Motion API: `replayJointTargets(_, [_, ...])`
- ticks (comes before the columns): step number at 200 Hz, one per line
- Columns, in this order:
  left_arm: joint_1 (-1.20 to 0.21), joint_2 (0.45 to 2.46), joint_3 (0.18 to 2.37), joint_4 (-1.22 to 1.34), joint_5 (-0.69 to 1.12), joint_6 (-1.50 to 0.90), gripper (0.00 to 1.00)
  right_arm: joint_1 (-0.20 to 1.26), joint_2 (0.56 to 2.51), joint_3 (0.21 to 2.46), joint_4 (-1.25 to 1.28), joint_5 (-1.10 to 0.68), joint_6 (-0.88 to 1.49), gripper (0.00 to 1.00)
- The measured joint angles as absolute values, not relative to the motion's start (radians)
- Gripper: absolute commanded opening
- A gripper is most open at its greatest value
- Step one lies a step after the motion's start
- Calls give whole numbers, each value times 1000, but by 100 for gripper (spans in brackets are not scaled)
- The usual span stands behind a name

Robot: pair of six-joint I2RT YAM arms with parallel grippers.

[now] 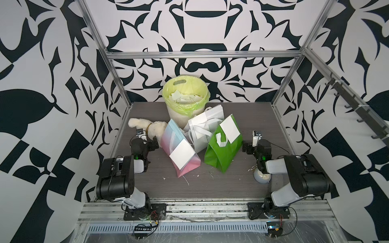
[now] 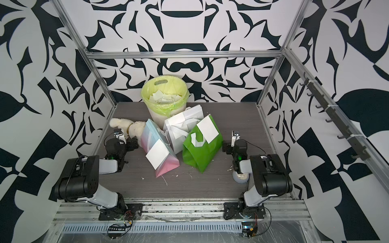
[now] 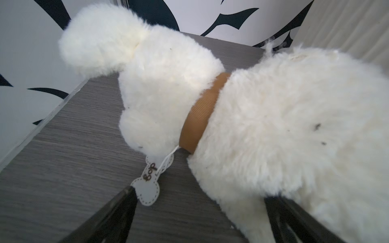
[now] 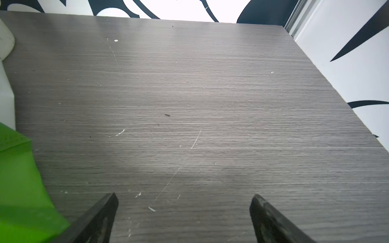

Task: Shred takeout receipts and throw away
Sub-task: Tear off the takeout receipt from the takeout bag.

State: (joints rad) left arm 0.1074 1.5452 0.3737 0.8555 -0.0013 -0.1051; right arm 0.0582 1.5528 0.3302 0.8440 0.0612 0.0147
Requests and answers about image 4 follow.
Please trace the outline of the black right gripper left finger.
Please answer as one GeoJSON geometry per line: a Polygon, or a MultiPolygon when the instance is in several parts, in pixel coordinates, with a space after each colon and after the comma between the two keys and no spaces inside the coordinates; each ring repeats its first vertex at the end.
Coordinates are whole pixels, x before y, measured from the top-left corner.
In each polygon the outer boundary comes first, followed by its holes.
{"type": "Polygon", "coordinates": [[[109,243],[118,206],[116,194],[108,193],[51,242],[109,243]]]}

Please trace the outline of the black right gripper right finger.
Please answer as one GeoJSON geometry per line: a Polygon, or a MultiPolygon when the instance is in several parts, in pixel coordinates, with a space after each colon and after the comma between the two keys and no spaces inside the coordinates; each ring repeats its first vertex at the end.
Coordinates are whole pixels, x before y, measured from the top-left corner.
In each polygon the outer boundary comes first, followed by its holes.
{"type": "Polygon", "coordinates": [[[314,240],[293,224],[265,198],[252,198],[250,217],[259,243],[313,243],[314,240]]]}

